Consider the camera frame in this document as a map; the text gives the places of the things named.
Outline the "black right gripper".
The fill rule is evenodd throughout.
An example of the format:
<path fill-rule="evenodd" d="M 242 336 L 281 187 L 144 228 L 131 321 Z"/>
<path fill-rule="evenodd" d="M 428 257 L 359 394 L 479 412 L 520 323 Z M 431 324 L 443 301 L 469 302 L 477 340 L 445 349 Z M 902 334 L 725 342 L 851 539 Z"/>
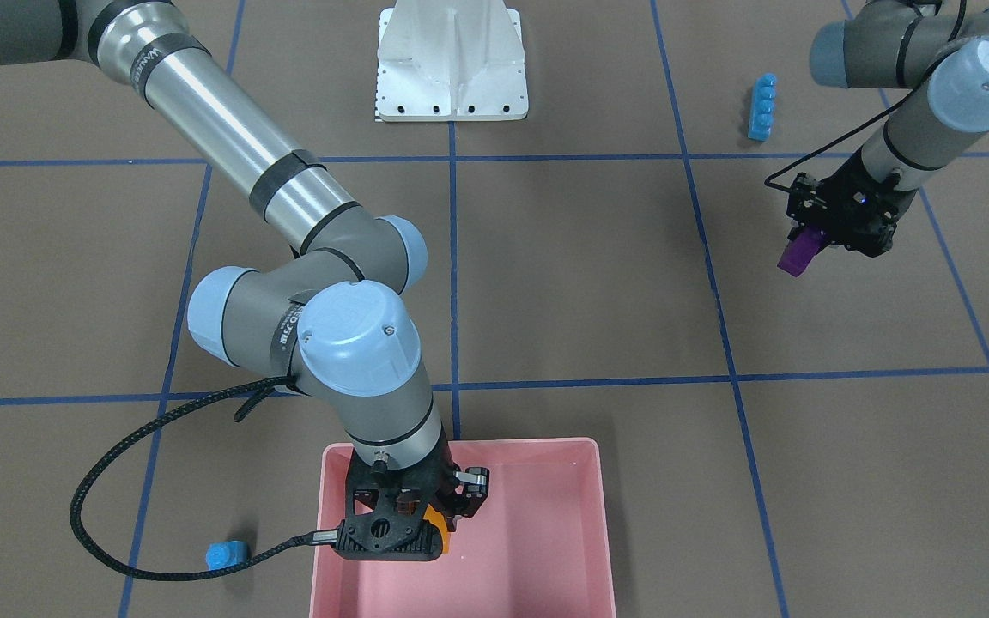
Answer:
<path fill-rule="evenodd" d="M 487 467 L 457 470 L 447 442 L 400 470 L 370 465 L 354 454 L 335 552 L 346 560 L 439 559 L 439 533 L 423 520 L 427 505 L 448 520 L 474 517 L 489 496 L 489 477 Z"/>

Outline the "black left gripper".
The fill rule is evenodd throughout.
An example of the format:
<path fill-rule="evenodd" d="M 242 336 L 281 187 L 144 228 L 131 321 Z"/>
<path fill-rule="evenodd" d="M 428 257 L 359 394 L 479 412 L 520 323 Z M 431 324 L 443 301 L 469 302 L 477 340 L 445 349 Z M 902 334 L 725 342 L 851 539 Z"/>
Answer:
<path fill-rule="evenodd" d="M 793 227 L 819 227 L 828 246 L 880 257 L 894 245 L 899 221 L 899 169 L 873 179 L 854 154 L 827 179 L 797 173 L 789 187 L 786 215 Z"/>

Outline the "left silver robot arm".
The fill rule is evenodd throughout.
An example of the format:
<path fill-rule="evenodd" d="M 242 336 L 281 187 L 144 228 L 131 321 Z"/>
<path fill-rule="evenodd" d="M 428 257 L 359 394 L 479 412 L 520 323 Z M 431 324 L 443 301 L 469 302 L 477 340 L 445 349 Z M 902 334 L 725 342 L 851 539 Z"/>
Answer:
<path fill-rule="evenodd" d="M 889 251 L 919 188 L 989 132 L 989 8 L 957 17 L 935 1 L 869 1 L 855 19 L 822 27 L 809 60 L 822 86 L 907 97 L 827 179 L 792 181 L 780 268 L 794 275 L 832 244 Z"/>

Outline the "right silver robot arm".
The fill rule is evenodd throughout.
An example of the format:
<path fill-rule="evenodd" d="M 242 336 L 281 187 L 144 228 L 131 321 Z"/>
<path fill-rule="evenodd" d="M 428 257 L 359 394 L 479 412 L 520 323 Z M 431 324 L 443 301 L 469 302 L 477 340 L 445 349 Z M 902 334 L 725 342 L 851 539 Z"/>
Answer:
<path fill-rule="evenodd" d="M 79 60 L 129 87 L 223 173 L 292 255 L 271 270 L 222 267 L 185 305 L 204 351 L 258 375 L 180 404 L 111 447 L 70 502 L 76 540 L 111 570 L 201 580 L 247 570 L 301 545 L 347 560 L 435 560 L 457 521 L 486 500 L 489 472 L 454 462 L 402 294 L 428 248 L 400 216 L 372 216 L 245 93 L 172 1 L 0 1 L 0 66 Z M 162 573 L 113 558 L 87 532 L 91 489 L 130 447 L 190 412 L 237 396 L 243 421 L 272 392 L 317 398 L 352 445 L 340 524 L 290 537 L 232 566 Z"/>

